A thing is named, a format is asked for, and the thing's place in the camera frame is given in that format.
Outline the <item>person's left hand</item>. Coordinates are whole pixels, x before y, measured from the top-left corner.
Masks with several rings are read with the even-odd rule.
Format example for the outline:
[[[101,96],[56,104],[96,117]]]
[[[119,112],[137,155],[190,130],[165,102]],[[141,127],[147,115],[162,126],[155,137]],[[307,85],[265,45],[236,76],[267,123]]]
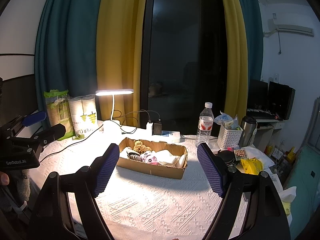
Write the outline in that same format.
[[[0,172],[0,181],[2,186],[8,186],[10,182],[9,176],[4,172]]]

